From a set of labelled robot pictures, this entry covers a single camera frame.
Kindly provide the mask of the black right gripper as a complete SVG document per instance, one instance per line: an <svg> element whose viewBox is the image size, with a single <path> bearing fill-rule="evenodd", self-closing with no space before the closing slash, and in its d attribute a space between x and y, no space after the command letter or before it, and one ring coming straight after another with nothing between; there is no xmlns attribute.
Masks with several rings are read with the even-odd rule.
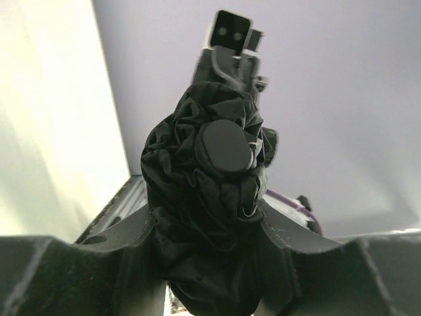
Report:
<svg viewBox="0 0 421 316"><path fill-rule="evenodd" d="M233 49L213 47L203 49L192 82L219 82L248 95L259 104L260 94L268 85L268 78L259 74L260 59Z"/></svg>

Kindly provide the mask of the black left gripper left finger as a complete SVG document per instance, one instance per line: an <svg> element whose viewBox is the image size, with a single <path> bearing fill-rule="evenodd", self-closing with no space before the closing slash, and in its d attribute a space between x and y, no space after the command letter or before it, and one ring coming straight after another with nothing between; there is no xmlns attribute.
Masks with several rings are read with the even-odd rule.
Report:
<svg viewBox="0 0 421 316"><path fill-rule="evenodd" d="M162 315L164 282L142 207L82 244L52 236L1 238L2 315Z"/></svg>

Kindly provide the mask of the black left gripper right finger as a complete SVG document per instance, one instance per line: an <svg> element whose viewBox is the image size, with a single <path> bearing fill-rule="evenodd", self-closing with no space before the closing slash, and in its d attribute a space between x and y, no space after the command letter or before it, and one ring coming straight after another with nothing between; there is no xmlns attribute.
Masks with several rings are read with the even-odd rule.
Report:
<svg viewBox="0 0 421 316"><path fill-rule="evenodd" d="M265 202L257 241L257 315L419 315L420 235L366 235L338 243Z"/></svg>

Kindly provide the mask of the black folding umbrella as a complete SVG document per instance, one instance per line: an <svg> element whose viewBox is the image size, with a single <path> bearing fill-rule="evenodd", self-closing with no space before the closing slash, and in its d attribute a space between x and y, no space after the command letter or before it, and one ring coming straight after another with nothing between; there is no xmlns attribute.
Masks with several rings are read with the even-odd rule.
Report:
<svg viewBox="0 0 421 316"><path fill-rule="evenodd" d="M225 175L211 164L203 137L220 120L246 139L248 170ZM262 123L247 94L198 82L152 129L141 154L156 271L194 315L250 315L261 299L255 238L264 214L257 202L272 151Z"/></svg>

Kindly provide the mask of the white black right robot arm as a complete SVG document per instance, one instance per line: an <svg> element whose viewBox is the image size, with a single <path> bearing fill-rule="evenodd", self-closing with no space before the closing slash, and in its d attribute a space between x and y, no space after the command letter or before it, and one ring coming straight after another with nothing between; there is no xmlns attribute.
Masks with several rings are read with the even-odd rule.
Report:
<svg viewBox="0 0 421 316"><path fill-rule="evenodd" d="M239 90L255 105L259 104L260 93L268 85L268 79L259 75L260 59L241 53L234 55L234 50L221 46L204 48L193 75L196 82L220 82ZM321 235L322 229L312 213L309 200L305 196L295 199L267 190L264 200L270 206L301 226Z"/></svg>

